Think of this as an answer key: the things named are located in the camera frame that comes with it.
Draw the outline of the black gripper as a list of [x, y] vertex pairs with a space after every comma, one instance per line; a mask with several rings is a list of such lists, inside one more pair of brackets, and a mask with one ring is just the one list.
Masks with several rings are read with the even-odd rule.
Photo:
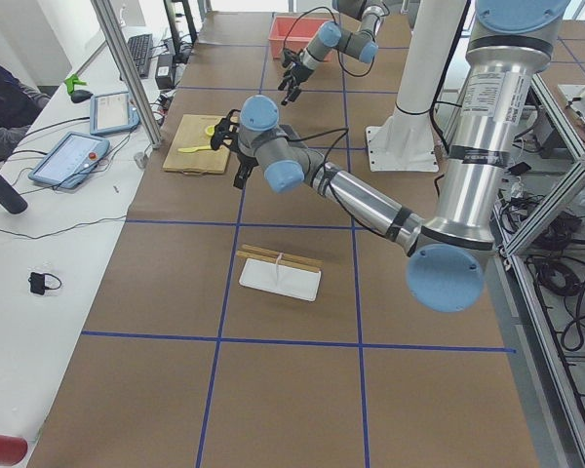
[[253, 156], [244, 154], [241, 150], [236, 152], [237, 159], [239, 161], [239, 168], [234, 177], [233, 185], [235, 188], [243, 189], [244, 180], [247, 180], [253, 169], [258, 166], [258, 162]]
[[283, 80], [278, 86], [279, 91], [287, 91], [286, 96], [281, 101], [282, 105], [288, 105], [295, 102], [301, 94], [301, 84], [306, 82], [314, 70], [304, 64], [299, 64], [286, 68]]

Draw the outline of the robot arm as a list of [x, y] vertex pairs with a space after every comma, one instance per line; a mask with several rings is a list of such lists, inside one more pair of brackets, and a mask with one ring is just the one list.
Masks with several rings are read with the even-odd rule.
[[376, 34], [390, 10], [384, 1], [333, 1], [332, 8], [339, 13], [357, 20], [356, 31], [350, 31], [338, 23], [335, 17], [324, 22], [310, 42], [299, 51], [287, 46], [290, 34], [300, 19], [296, 19], [285, 36], [281, 53], [281, 64], [285, 72], [279, 91], [285, 91], [281, 104], [295, 102], [305, 83], [332, 51], [346, 55], [361, 63], [373, 64], [378, 51]]
[[462, 1], [422, 3], [394, 112], [369, 130], [371, 168], [398, 174], [393, 195], [306, 147], [280, 124], [279, 106], [270, 97], [249, 97], [233, 134], [240, 162], [235, 185], [243, 186], [252, 169], [260, 168], [273, 191], [271, 202], [256, 206], [262, 219], [309, 216], [318, 199], [336, 204], [361, 227], [403, 248], [411, 294], [439, 312], [467, 309], [483, 292], [495, 193], [532, 78], [551, 60], [566, 2], [476, 3], [456, 131], [442, 186], [433, 190], [427, 127], [465, 8]]

